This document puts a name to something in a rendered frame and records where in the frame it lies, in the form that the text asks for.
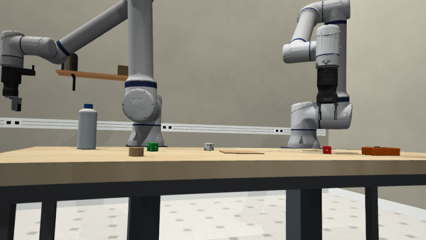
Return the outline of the orange digital multimeter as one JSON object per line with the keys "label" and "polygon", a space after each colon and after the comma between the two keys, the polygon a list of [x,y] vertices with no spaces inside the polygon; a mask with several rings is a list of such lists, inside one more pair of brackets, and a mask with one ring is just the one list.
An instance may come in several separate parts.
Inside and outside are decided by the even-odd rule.
{"label": "orange digital multimeter", "polygon": [[372,156],[400,156],[400,148],[391,147],[362,147],[362,155]]}

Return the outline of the green die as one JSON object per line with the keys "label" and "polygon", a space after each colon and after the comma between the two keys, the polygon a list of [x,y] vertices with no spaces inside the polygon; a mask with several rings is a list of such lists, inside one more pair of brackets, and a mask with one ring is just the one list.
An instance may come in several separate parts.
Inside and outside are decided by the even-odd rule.
{"label": "green die", "polygon": [[159,150],[158,143],[147,143],[147,151],[157,152]]}

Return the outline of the brown cylinder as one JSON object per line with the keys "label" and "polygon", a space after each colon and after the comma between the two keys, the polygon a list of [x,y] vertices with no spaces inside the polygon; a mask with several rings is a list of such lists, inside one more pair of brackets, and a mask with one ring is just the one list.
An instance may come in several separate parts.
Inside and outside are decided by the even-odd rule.
{"label": "brown cylinder", "polygon": [[143,147],[129,147],[130,157],[143,157],[143,155],[144,155]]}

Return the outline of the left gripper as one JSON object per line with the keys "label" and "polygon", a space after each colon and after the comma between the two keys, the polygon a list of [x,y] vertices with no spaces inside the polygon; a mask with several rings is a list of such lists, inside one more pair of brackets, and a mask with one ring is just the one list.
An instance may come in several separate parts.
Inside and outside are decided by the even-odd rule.
{"label": "left gripper", "polygon": [[319,120],[321,120],[321,104],[334,104],[334,120],[337,120],[338,95],[336,90],[339,66],[339,56],[327,55],[316,58]]}

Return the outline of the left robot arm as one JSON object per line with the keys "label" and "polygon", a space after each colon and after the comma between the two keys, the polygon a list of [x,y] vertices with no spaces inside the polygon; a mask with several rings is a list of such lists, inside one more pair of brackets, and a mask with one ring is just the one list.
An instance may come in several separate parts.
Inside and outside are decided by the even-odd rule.
{"label": "left robot arm", "polygon": [[[290,44],[283,46],[283,61],[287,64],[314,62],[327,55],[340,57],[338,67],[337,120],[334,104],[321,104],[318,120],[317,102],[303,102],[291,106],[291,136],[288,147],[320,148],[317,129],[349,129],[352,104],[346,92],[347,19],[350,19],[350,0],[327,0],[305,6],[297,17],[297,29]],[[316,41],[310,38],[317,23]]]}

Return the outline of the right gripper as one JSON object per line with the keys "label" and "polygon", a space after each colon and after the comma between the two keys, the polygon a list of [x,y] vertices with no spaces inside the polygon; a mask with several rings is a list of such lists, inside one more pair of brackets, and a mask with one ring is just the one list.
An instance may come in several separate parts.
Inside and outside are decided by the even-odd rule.
{"label": "right gripper", "polygon": [[[35,76],[35,66],[32,69],[23,68],[24,60],[14,57],[1,57],[1,82],[4,83],[3,96],[12,99],[11,110],[21,111],[21,100],[18,97],[18,86],[21,84],[21,75]],[[3,67],[4,66],[4,67]]]}

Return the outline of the grey plastic bottle with blue cap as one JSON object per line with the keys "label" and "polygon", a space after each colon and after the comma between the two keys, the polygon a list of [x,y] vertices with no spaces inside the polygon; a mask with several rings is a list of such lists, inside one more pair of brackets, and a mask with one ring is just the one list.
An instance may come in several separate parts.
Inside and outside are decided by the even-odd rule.
{"label": "grey plastic bottle with blue cap", "polygon": [[77,149],[96,149],[97,115],[93,104],[84,104],[79,110]]}

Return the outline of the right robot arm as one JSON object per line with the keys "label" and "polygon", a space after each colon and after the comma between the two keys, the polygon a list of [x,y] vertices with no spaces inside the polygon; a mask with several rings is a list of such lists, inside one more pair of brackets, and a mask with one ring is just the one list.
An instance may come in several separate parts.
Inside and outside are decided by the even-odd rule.
{"label": "right robot arm", "polygon": [[162,97],[157,94],[153,69],[153,1],[121,0],[57,42],[47,37],[4,31],[1,57],[24,60],[24,55],[36,55],[60,65],[68,56],[128,19],[128,79],[122,100],[124,114],[133,121],[128,145],[159,143],[164,146]]}

